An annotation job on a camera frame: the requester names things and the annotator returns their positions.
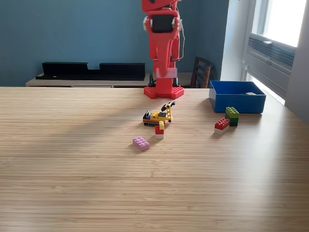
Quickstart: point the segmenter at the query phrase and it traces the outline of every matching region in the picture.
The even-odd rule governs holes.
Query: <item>sunlight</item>
[[[264,36],[297,47],[306,0],[269,0]]]

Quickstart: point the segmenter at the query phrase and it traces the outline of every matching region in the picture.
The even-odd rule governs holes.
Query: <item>yellow lego excavator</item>
[[[165,104],[162,109],[161,112],[155,112],[155,113],[151,113],[149,114],[149,111],[147,111],[143,117],[143,122],[145,126],[150,126],[150,127],[155,127],[157,125],[159,125],[160,121],[163,121],[163,123],[166,123],[166,120],[168,122],[172,122],[173,120],[173,116],[172,116],[172,111],[171,108],[172,106],[174,106],[176,104],[176,102],[169,102],[167,104]]]

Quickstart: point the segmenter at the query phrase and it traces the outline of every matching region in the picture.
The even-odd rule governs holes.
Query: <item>window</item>
[[[307,1],[250,1],[242,80],[249,73],[285,99]]]
[[[257,0],[252,33],[297,47],[306,0]]]

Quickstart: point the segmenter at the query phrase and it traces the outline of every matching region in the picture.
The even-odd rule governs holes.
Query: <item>cable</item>
[[[182,31],[183,31],[183,56],[178,58],[178,59],[172,59],[172,60],[181,60],[184,57],[184,42],[185,42],[185,36],[184,36],[184,27],[183,27],[183,23],[181,23],[182,25]]]

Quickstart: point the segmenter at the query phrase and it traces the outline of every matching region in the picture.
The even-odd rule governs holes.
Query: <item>red robot arm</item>
[[[144,28],[150,37],[150,58],[157,74],[156,86],[146,87],[144,93],[150,98],[170,97],[184,94],[184,89],[173,86],[177,79],[176,61],[180,60],[180,37],[182,29],[177,2],[180,0],[142,0],[142,9],[147,13]]]

